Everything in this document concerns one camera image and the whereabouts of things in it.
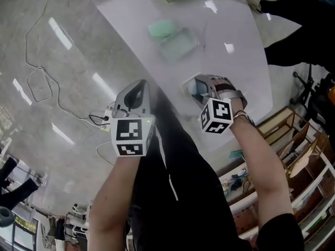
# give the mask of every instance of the bracelet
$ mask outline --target bracelet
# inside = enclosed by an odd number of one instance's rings
[[[238,118],[238,117],[240,117],[240,116],[244,116],[244,117],[246,118],[246,120],[249,121],[249,122],[252,124],[253,127],[256,127],[254,121],[253,121],[253,120],[246,114],[246,112],[244,112],[244,111],[242,111],[242,110],[239,110],[239,111],[235,114],[233,120],[235,120],[236,118]]]

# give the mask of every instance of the black chair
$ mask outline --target black chair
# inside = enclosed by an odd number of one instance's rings
[[[329,73],[326,78],[321,79],[320,83],[316,85],[314,89],[312,88],[314,80],[311,76],[311,65],[309,67],[307,83],[305,83],[296,72],[293,73],[293,76],[301,81],[305,89],[298,99],[291,99],[290,102],[293,105],[300,103],[304,106],[307,111],[304,119],[307,122],[312,119],[325,130],[327,135],[329,135],[330,145],[335,151],[335,105],[328,98],[328,93],[334,86],[332,75]],[[302,128],[304,125],[305,121],[301,120],[299,126]]]

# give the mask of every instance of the green sponge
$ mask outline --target green sponge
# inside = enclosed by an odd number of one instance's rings
[[[163,39],[178,30],[177,24],[171,19],[161,19],[148,26],[150,36],[156,39]]]

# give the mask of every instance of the white cube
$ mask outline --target white cube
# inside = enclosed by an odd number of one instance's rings
[[[234,122],[229,98],[210,98],[204,106],[198,121],[205,133],[222,134]]]
[[[111,142],[117,156],[146,156],[155,117],[111,118]]]

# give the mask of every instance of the black pants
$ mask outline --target black pants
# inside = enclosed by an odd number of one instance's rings
[[[249,247],[238,238],[216,173],[174,113],[161,110],[155,116],[166,168],[154,135],[147,156],[140,161],[129,212],[137,250],[210,250],[229,244]]]
[[[265,48],[267,63],[293,66],[301,62],[320,65],[335,75],[333,46],[335,7],[316,0],[261,0],[262,12],[302,25],[285,39]]]
[[[8,158],[5,165],[0,169],[1,187],[3,187],[6,178],[9,176],[10,172],[13,171],[16,165],[16,162],[12,158]],[[37,189],[38,186],[32,179],[29,178],[17,189],[0,195],[0,206],[12,210],[16,205],[27,199]]]

